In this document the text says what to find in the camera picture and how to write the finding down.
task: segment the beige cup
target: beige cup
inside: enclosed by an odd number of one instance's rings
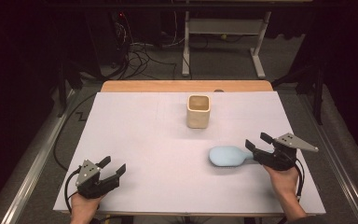
[[[206,95],[190,95],[187,101],[187,127],[205,129],[211,114],[211,102]]]

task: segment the dark background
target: dark background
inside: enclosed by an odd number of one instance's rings
[[[174,34],[174,24],[167,20],[171,12],[125,13],[138,40],[158,46],[161,31]],[[177,13],[178,31],[184,30],[184,15]],[[245,19],[256,15],[208,10],[192,13],[192,17]],[[114,37],[107,17],[107,13],[51,14],[38,1],[0,1],[0,190],[54,105],[50,94],[57,86],[60,69],[74,88],[80,88],[78,72],[88,71],[97,77],[100,64],[117,57],[114,38],[110,38],[112,42],[101,39]],[[324,61],[325,83],[358,145],[358,3],[317,14],[313,10],[273,12],[266,37],[278,34],[285,38],[308,34],[292,71],[315,57]],[[107,49],[115,53],[102,52]]]

